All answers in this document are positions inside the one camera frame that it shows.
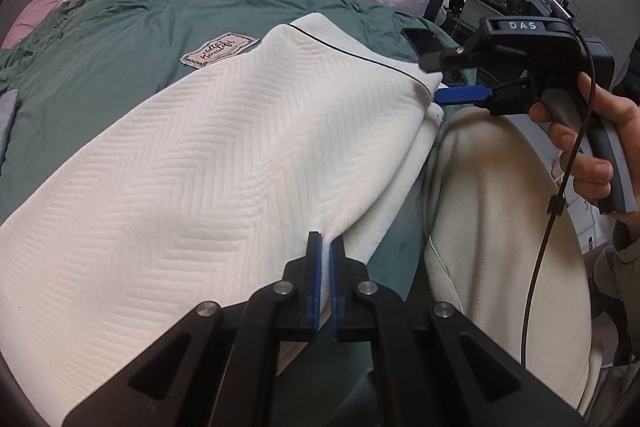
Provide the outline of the person's right hand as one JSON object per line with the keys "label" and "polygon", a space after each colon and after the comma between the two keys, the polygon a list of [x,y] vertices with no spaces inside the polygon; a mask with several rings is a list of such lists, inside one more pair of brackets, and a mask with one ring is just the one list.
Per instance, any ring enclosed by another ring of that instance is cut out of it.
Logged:
{"label": "person's right hand", "polygon": [[[639,202],[639,106],[629,98],[614,95],[599,86],[594,91],[594,113],[614,124],[622,143],[629,170],[634,197]],[[528,111],[529,118],[535,124],[548,122],[551,143],[562,152],[561,168],[566,170],[570,151],[577,140],[577,132],[556,121],[541,103],[535,103]],[[611,192],[614,168],[604,159],[597,159],[578,153],[570,174],[574,178],[575,192],[597,202]]]}

